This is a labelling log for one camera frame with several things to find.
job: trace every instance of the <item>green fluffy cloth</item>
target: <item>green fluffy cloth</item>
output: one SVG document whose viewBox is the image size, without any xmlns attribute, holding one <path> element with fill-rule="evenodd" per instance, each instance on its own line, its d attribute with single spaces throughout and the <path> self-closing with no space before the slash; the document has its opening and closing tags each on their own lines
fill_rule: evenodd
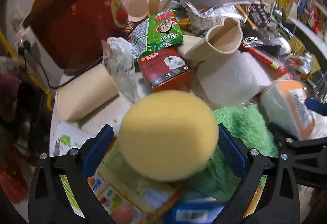
<svg viewBox="0 0 327 224">
<path fill-rule="evenodd" d="M 252 104 L 244 109 L 223 107 L 214 111 L 217 123 L 223 123 L 234 137 L 240 138 L 250 148 L 258 149 L 261 154 L 277 157 L 278 150 L 272 134 L 267 130 L 257 105 Z M 217 147 L 206 167 L 186 180 L 186 197 L 196 197 L 197 192 L 217 200 L 227 201 L 233 195 L 240 182 L 235 177 Z"/>
</svg>

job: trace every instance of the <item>red slow cooker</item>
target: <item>red slow cooker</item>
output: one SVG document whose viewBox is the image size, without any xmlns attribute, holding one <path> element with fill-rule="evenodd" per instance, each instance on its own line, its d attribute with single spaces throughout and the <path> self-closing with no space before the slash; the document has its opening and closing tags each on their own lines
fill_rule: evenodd
<svg viewBox="0 0 327 224">
<path fill-rule="evenodd" d="M 120 37 L 127 24 L 120 0 L 35 0 L 23 22 L 62 69 L 82 69 L 102 55 L 101 39 Z"/>
</svg>

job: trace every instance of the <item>yellow disc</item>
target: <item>yellow disc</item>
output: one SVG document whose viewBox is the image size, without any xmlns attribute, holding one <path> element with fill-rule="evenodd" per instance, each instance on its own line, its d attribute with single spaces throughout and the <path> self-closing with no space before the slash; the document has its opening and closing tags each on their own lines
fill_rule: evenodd
<svg viewBox="0 0 327 224">
<path fill-rule="evenodd" d="M 198 97 L 164 91 L 141 100 L 124 116 L 118 142 L 127 163 L 141 175 L 174 181 L 200 170 L 218 142 L 212 110 Z"/>
</svg>

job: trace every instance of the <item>black power cord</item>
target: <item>black power cord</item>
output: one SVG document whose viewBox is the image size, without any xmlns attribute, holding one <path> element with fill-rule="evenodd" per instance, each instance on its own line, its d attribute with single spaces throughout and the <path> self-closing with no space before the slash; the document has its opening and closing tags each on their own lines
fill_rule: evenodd
<svg viewBox="0 0 327 224">
<path fill-rule="evenodd" d="M 89 65 L 88 67 L 86 67 L 86 68 L 84 68 L 84 69 L 82 69 L 82 70 L 80 70 L 80 72 L 77 74 L 77 75 L 75 75 L 73 78 L 71 78 L 71 79 L 69 79 L 67 82 L 65 82 L 65 83 L 63 83 L 63 84 L 61 84 L 61 85 L 59 85 L 59 86 L 57 86 L 57 87 L 54 87 L 54 86 L 52 86 L 51 84 L 50 84 L 50 81 L 49 81 L 49 78 L 48 78 L 48 75 L 46 74 L 46 72 L 45 72 L 45 69 L 44 69 L 44 67 L 43 67 L 43 65 L 42 65 L 42 63 L 33 55 L 33 53 L 31 53 L 31 43 L 28 41 L 28 40 L 25 40 L 24 42 L 23 42 L 23 46 L 20 46 L 19 48 L 18 48 L 18 54 L 20 55 L 20 56 L 22 56 L 23 57 L 23 59 L 24 59 L 24 63 L 25 63 L 25 66 L 24 66 L 24 71 L 25 71 L 25 69 L 26 69 L 26 57 L 25 57 L 25 51 L 28 51 L 30 54 L 31 54 L 31 56 L 33 57 L 33 59 L 41 66 L 41 69 L 42 69 L 42 71 L 43 71 L 43 73 L 44 73 L 44 76 L 45 76 L 45 78 L 46 78 L 46 82 L 47 82 L 47 84 L 48 84 L 48 87 L 49 88 L 51 88 L 51 89 L 58 89 L 58 88 L 60 88 L 60 87 L 63 87 L 63 86 L 66 86 L 68 83 L 70 83 L 71 81 L 73 81 L 74 79 L 76 79 L 76 78 L 78 78 L 80 75 L 82 75 L 82 74 L 84 74 L 86 71 L 88 71 L 88 70 L 90 70 L 90 69 L 92 69 L 93 67 L 95 67 L 96 65 L 98 65 L 100 62 L 101 62 L 101 60 L 102 60 L 102 56 L 99 58 L 99 59 L 97 59 L 93 64 L 91 64 L 91 65 Z"/>
</svg>

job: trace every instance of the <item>screw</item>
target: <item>screw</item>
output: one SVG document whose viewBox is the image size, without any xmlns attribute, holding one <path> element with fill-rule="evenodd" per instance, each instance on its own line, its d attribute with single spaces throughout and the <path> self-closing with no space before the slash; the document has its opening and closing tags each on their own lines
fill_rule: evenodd
<svg viewBox="0 0 327 224">
<path fill-rule="evenodd" d="M 46 156 L 47 156 L 47 155 L 46 155 L 45 153 L 43 153 L 43 154 L 40 155 L 40 159 L 41 159 L 41 160 L 44 160 L 44 159 L 46 158 Z"/>
<path fill-rule="evenodd" d="M 251 150 L 250 150 L 250 153 L 251 153 L 252 155 L 254 155 L 254 156 L 259 155 L 259 151 L 256 150 L 255 148 L 251 149 Z"/>
<path fill-rule="evenodd" d="M 287 155 L 284 154 L 284 153 L 282 153 L 282 154 L 281 154 L 281 158 L 282 158 L 283 160 L 287 160 Z"/>
<path fill-rule="evenodd" d="M 289 137 L 287 137 L 287 138 L 285 139 L 285 141 L 286 141 L 287 143 L 293 143 L 293 142 L 294 142 L 294 140 L 293 140 L 292 138 L 289 138 Z"/>
<path fill-rule="evenodd" d="M 69 150 L 69 154 L 70 155 L 76 155 L 77 154 L 77 152 L 78 152 L 78 149 L 77 148 L 72 148 L 71 150 Z"/>
</svg>

